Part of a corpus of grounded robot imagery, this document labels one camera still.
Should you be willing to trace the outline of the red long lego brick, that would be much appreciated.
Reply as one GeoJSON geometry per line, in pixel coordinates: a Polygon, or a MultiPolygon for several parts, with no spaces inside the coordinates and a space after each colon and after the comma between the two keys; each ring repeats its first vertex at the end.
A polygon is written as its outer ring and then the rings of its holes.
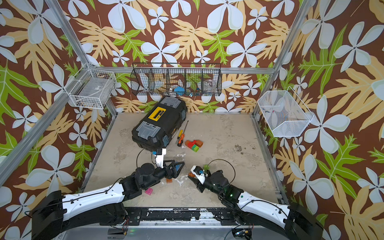
{"type": "Polygon", "coordinates": [[[187,141],[185,141],[185,146],[192,150],[195,148],[195,142],[194,141],[191,142],[191,141],[187,140],[187,141]]]}

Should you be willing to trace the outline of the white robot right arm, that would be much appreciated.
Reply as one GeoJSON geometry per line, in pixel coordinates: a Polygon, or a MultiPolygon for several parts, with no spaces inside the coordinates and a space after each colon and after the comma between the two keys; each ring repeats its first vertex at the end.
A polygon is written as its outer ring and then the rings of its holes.
{"type": "Polygon", "coordinates": [[[263,226],[290,240],[320,240],[323,226],[303,206],[292,203],[272,203],[230,184],[223,171],[210,173],[199,166],[193,166],[189,179],[202,193],[209,190],[218,196],[220,202],[234,215],[240,225],[263,226]]]}

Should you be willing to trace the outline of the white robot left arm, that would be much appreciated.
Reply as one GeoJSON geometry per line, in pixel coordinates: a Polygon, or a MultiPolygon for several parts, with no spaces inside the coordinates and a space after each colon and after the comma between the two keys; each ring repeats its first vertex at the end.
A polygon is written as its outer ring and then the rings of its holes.
{"type": "Polygon", "coordinates": [[[67,195],[54,191],[28,213],[32,219],[31,238],[52,240],[62,232],[90,224],[126,224],[128,213],[123,203],[140,196],[162,179],[176,179],[184,165],[184,162],[160,159],[155,164],[143,164],[130,176],[101,189],[67,195]]]}

